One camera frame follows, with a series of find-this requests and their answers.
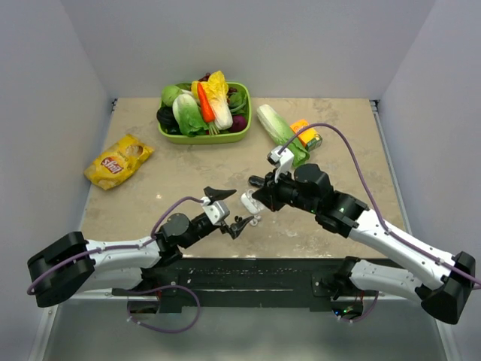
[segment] marble surface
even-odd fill
[[[301,118],[310,123],[322,121],[338,127],[349,139],[384,217],[403,227],[398,200],[392,185],[379,132],[367,99],[253,99],[253,109],[269,104],[293,123]],[[131,133],[154,147],[154,154],[124,184],[104,191],[92,186],[82,231],[86,238],[119,241],[144,237],[172,203],[182,196],[203,196],[203,188],[237,189],[227,199],[234,215],[246,216],[240,201],[248,189],[250,175],[264,176],[271,170],[265,159],[275,144],[261,127],[255,112],[244,140],[233,144],[186,146],[168,142],[157,129],[158,99],[119,99],[104,147]],[[328,172],[334,188],[364,202],[362,188],[349,153],[330,129],[320,129],[320,148],[310,162]],[[199,205],[187,202],[179,212],[194,217]],[[261,213],[258,226],[248,226],[238,239],[215,232],[185,250],[186,256],[205,257],[377,257],[362,244],[332,235],[306,214],[290,207],[280,212]]]

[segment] snack bag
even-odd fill
[[[127,134],[98,156],[84,174],[104,190],[129,179],[153,153],[153,148]]]

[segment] orange vegetable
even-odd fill
[[[205,95],[204,88],[200,81],[197,84],[197,94],[198,100],[201,102],[201,113],[204,121],[206,123],[213,122],[216,119],[216,115],[213,113],[212,107],[207,100],[207,96]]]

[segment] gray wall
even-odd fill
[[[381,100],[413,232],[481,259],[481,2],[438,0]],[[454,330],[478,360],[481,293]]]
[[[222,69],[254,96],[378,99],[434,0],[62,0],[113,96]]]
[[[0,359],[27,359],[30,256],[76,229],[108,98],[58,0],[0,4]]]

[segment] green plastic basket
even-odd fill
[[[168,141],[175,144],[221,144],[221,143],[234,143],[236,141],[242,140],[246,136],[247,131],[250,128],[250,123],[253,117],[253,108],[250,102],[249,90],[241,83],[227,83],[229,87],[236,88],[238,92],[245,93],[247,95],[247,102],[244,108],[245,117],[247,119],[247,127],[239,133],[225,133],[218,135],[196,135],[195,137],[186,137],[185,135],[170,135],[167,134],[162,126],[159,124],[159,132],[164,135]],[[189,85],[189,83],[181,83],[178,86]],[[160,101],[160,107],[164,107],[162,100]]]

